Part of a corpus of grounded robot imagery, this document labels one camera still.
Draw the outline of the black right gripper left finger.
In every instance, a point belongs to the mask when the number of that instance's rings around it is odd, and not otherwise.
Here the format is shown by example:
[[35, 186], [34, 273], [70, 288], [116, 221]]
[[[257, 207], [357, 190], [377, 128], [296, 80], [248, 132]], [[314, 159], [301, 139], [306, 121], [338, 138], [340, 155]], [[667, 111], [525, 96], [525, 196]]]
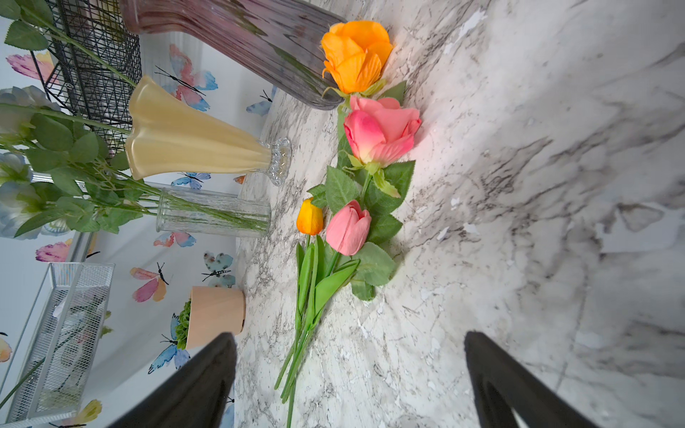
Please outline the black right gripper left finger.
[[237, 343], [221, 333], [113, 427], [218, 427], [237, 373]]

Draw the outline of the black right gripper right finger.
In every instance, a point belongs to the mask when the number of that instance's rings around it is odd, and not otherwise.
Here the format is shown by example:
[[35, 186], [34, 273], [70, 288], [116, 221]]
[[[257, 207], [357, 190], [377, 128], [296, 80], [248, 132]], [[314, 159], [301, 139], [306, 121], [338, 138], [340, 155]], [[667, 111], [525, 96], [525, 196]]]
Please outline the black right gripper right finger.
[[595, 426], [485, 333], [467, 332], [464, 345], [480, 426]]

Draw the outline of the white rose stem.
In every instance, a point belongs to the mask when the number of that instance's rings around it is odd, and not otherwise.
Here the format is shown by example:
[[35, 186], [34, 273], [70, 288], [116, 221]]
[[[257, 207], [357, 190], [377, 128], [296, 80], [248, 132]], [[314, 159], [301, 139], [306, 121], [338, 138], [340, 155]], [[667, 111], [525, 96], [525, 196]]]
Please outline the white rose stem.
[[16, 135], [24, 123], [30, 123], [32, 112], [8, 108], [6, 105], [17, 105], [31, 108], [48, 108], [60, 112], [57, 103], [50, 102], [45, 93], [37, 87], [12, 87], [1, 90], [1, 134]]
[[2, 153], [0, 159], [0, 185], [31, 182], [32, 170], [22, 155]]
[[16, 237], [20, 227], [43, 210], [43, 201], [36, 189], [27, 183], [5, 182], [1, 185], [1, 237], [33, 240], [40, 228]]

